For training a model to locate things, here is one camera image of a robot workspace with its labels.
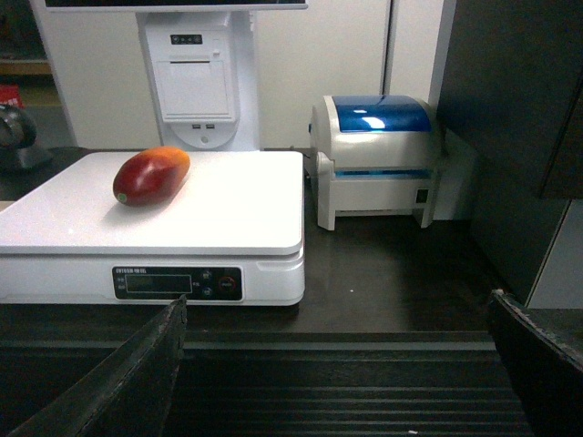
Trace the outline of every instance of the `shelf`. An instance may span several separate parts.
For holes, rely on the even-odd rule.
[[[0,60],[2,76],[51,76],[51,67],[45,60]]]

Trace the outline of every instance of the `monitor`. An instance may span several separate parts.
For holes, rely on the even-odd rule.
[[[308,0],[45,0],[53,12],[205,12],[305,9]]]

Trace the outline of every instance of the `dark countertop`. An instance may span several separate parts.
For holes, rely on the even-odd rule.
[[[36,173],[1,176],[0,199],[22,197],[86,153],[55,149],[53,163]],[[490,344],[486,299],[500,282],[469,238],[467,223],[437,221],[420,229],[412,217],[338,218],[330,232],[316,225],[309,184],[306,179],[303,300],[289,308],[189,306],[187,345]],[[0,305],[0,346],[115,346],[158,311]]]

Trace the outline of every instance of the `red object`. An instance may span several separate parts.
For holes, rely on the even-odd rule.
[[[25,107],[18,92],[18,85],[0,85],[0,104]]]

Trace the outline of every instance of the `white printer body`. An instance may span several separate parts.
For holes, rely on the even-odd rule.
[[[335,218],[433,220],[443,139],[435,113],[407,96],[325,96],[312,109],[312,190],[318,225]]]

